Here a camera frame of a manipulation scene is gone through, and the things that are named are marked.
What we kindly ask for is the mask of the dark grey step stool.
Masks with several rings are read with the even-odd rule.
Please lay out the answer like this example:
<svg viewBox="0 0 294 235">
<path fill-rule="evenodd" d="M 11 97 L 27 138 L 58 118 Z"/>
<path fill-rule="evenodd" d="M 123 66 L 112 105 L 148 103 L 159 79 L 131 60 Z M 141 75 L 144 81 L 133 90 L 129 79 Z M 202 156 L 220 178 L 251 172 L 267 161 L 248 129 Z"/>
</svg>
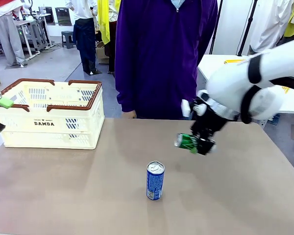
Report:
<svg viewBox="0 0 294 235">
<path fill-rule="evenodd" d="M 62 47 L 71 49 L 74 47 L 75 43 L 73 42 L 73 32 L 72 31 L 62 31 L 61 32 Z"/>
</svg>

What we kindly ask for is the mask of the brown cardboard box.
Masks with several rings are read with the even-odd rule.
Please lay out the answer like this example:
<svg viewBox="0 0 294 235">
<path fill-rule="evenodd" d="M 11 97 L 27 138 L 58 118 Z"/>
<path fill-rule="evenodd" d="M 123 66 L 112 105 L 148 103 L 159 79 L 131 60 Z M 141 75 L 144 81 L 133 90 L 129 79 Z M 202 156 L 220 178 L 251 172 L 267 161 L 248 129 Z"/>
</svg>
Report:
<svg viewBox="0 0 294 235">
<path fill-rule="evenodd" d="M 105 55 L 105 44 L 98 42 L 96 45 L 97 62 L 99 64 L 109 64 L 109 57 Z"/>
</svg>

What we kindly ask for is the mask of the person in purple jacket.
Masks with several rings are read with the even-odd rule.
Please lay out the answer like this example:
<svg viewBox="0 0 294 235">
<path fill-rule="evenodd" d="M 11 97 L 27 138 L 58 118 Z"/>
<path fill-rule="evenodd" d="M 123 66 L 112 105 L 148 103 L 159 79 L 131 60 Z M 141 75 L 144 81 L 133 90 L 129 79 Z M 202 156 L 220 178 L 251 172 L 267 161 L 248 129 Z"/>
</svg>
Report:
<svg viewBox="0 0 294 235">
<path fill-rule="evenodd" d="M 133 66 L 137 118 L 183 119 L 188 62 L 201 62 L 217 14 L 217 0 L 121 0 L 115 64 Z"/>
</svg>

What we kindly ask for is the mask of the person's right forearm purple sleeve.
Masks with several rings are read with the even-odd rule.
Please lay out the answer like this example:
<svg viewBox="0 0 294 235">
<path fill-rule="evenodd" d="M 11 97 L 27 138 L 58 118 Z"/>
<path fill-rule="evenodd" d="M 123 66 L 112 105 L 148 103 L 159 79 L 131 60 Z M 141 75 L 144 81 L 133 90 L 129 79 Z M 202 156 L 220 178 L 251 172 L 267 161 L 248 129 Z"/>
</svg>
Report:
<svg viewBox="0 0 294 235">
<path fill-rule="evenodd" d="M 116 89 L 119 92 L 117 101 L 124 113 L 134 111 L 134 71 L 128 63 L 118 62 L 115 68 Z"/>
</svg>

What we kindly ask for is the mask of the green drink can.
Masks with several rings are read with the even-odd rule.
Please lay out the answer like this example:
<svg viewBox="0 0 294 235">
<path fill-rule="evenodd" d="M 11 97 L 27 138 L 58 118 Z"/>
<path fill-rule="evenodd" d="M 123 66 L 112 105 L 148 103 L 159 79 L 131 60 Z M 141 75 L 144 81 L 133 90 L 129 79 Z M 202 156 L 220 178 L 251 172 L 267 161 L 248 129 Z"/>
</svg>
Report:
<svg viewBox="0 0 294 235">
<path fill-rule="evenodd" d="M 193 135 L 178 133 L 174 146 L 182 149 L 187 149 L 193 154 L 197 154 L 197 138 Z"/>
</svg>

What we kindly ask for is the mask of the person in white lab shirt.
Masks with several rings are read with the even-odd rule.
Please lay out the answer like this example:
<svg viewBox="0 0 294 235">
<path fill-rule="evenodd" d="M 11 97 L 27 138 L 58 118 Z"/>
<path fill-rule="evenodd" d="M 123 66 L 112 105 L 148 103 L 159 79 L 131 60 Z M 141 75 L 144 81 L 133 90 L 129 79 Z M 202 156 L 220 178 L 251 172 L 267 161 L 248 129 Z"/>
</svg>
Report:
<svg viewBox="0 0 294 235">
<path fill-rule="evenodd" d="M 293 4 L 294 0 L 259 0 L 248 55 L 276 47 L 286 30 Z"/>
</svg>

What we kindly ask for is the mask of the person in grey trousers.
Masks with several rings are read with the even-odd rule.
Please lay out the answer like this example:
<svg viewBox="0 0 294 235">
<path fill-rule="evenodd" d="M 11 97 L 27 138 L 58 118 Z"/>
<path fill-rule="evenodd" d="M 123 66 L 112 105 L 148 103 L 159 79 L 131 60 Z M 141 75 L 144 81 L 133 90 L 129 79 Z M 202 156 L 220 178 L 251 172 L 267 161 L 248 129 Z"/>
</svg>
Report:
<svg viewBox="0 0 294 235">
<path fill-rule="evenodd" d="M 18 15 L 21 0 L 0 0 L 0 42 L 9 66 L 25 66 L 22 43 L 13 16 Z"/>
</svg>

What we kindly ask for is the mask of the person's left forearm purple sleeve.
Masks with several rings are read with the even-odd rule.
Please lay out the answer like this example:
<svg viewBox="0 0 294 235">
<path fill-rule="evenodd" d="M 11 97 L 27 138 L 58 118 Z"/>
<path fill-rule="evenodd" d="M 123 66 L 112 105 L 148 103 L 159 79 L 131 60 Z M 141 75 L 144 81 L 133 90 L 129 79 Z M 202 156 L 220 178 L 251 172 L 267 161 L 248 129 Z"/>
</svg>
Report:
<svg viewBox="0 0 294 235">
<path fill-rule="evenodd" d="M 188 62 L 188 100 L 192 100 L 196 97 L 197 91 L 205 89 L 206 80 L 202 73 L 198 70 L 198 61 L 199 57 L 198 54 L 191 57 L 190 61 Z"/>
</svg>

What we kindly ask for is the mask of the person in white shirt dark trousers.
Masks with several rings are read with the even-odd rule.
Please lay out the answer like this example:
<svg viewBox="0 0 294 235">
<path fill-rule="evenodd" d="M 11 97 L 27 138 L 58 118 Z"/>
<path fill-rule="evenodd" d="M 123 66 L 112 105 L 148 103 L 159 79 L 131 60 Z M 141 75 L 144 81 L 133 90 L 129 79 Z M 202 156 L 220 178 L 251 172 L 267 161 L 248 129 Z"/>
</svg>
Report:
<svg viewBox="0 0 294 235">
<path fill-rule="evenodd" d="M 80 53 L 83 71 L 88 75 L 101 74 L 96 68 L 97 0 L 65 0 L 65 6 L 74 13 L 73 42 Z"/>
</svg>

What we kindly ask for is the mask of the blue drink can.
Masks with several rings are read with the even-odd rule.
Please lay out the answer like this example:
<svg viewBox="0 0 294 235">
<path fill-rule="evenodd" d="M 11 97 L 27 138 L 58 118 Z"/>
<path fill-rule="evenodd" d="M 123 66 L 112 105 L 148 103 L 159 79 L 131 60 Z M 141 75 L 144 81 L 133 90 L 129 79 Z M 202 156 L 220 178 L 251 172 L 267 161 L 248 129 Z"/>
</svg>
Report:
<svg viewBox="0 0 294 235">
<path fill-rule="evenodd" d="M 159 161 L 147 165 L 146 195 L 151 200 L 159 200 L 162 196 L 165 166 Z"/>
</svg>

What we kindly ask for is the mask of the person in yellow vest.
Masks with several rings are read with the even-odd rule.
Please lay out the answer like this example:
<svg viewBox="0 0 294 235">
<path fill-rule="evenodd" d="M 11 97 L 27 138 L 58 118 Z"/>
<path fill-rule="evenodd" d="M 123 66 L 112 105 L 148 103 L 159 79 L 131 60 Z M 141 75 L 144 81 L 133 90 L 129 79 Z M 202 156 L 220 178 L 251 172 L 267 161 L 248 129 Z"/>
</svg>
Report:
<svg viewBox="0 0 294 235">
<path fill-rule="evenodd" d="M 108 73 L 115 76 L 116 28 L 121 0 L 97 0 L 98 23 L 105 45 L 105 55 L 109 57 Z"/>
</svg>

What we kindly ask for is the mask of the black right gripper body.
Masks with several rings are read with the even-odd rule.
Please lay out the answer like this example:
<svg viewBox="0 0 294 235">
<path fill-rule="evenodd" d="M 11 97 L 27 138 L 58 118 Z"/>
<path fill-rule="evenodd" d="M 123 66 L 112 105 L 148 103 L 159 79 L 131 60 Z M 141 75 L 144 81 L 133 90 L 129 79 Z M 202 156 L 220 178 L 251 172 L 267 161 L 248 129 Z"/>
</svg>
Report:
<svg viewBox="0 0 294 235">
<path fill-rule="evenodd" d="M 202 139 L 211 138 L 215 132 L 220 131 L 228 122 L 227 119 L 220 117 L 206 104 L 195 105 L 193 107 L 193 120 L 191 127 L 201 127 L 204 129 Z"/>
</svg>

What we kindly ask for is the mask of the black tripod pole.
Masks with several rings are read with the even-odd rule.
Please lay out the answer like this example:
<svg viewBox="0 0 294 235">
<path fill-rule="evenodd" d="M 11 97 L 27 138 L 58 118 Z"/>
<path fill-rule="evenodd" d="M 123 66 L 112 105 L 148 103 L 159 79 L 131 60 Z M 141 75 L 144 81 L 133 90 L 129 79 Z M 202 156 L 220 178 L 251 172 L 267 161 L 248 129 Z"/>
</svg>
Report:
<svg viewBox="0 0 294 235">
<path fill-rule="evenodd" d="M 244 30 L 242 32 L 240 42 L 237 47 L 237 53 L 236 53 L 237 56 L 242 56 L 242 53 L 243 53 L 243 50 L 244 50 L 244 47 L 246 44 L 246 40 L 248 37 L 248 33 L 249 33 L 249 30 L 250 30 L 250 27 L 251 27 L 251 24 L 253 21 L 253 16 L 254 16 L 255 8 L 257 6 L 257 2 L 258 2 L 258 0 L 252 0 L 252 3 L 250 5 L 249 11 L 248 11 L 248 16 L 247 16 L 247 19 L 246 19 L 246 22 L 244 25 Z"/>
<path fill-rule="evenodd" d="M 215 44 L 215 39 L 216 39 L 216 34 L 217 34 L 217 29 L 218 29 L 218 24 L 219 24 L 219 20 L 220 20 L 222 5 L 223 5 L 223 0 L 220 0 L 220 4 L 219 4 L 219 8 L 218 8 L 218 14 L 217 14 L 217 21 L 216 21 L 216 25 L 215 25 L 215 28 L 214 28 L 214 33 L 213 33 L 213 36 L 212 36 L 212 41 L 211 41 L 211 45 L 210 45 L 209 54 L 213 54 L 213 49 L 214 49 L 214 44 Z"/>
</svg>

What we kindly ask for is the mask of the cream basket with brown rim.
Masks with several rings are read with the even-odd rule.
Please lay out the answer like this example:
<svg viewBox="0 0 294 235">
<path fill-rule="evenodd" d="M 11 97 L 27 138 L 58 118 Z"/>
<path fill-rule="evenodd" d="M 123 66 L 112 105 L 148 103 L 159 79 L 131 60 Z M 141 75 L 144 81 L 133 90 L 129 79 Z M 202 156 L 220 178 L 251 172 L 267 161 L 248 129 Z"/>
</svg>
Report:
<svg viewBox="0 0 294 235">
<path fill-rule="evenodd" d="M 19 79 L 1 94 L 5 147 L 95 149 L 104 123 L 102 83 Z"/>
</svg>

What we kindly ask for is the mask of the grey workbench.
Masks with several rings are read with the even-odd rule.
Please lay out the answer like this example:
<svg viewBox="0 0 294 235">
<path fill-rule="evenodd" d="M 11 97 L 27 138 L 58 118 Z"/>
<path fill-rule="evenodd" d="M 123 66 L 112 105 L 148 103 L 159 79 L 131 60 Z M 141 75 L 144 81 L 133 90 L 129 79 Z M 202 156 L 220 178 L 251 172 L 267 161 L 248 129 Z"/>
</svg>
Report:
<svg viewBox="0 0 294 235">
<path fill-rule="evenodd" d="M 28 53 L 26 61 L 36 57 L 41 50 L 55 46 L 49 38 L 46 17 L 50 14 L 28 16 L 26 20 L 14 21 L 17 27 L 24 53 Z"/>
</svg>

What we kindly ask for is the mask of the white side table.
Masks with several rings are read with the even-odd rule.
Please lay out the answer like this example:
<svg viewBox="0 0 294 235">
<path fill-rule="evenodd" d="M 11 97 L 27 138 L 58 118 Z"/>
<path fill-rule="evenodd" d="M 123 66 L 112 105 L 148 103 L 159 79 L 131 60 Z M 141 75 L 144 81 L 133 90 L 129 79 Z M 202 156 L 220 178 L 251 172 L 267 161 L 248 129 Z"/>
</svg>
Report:
<svg viewBox="0 0 294 235">
<path fill-rule="evenodd" d="M 238 64 L 225 60 L 246 59 Z M 294 113 L 294 55 L 278 58 L 272 52 L 247 57 L 205 55 L 199 70 L 207 80 L 197 93 L 207 106 L 227 120 L 267 120 L 287 108 Z"/>
</svg>

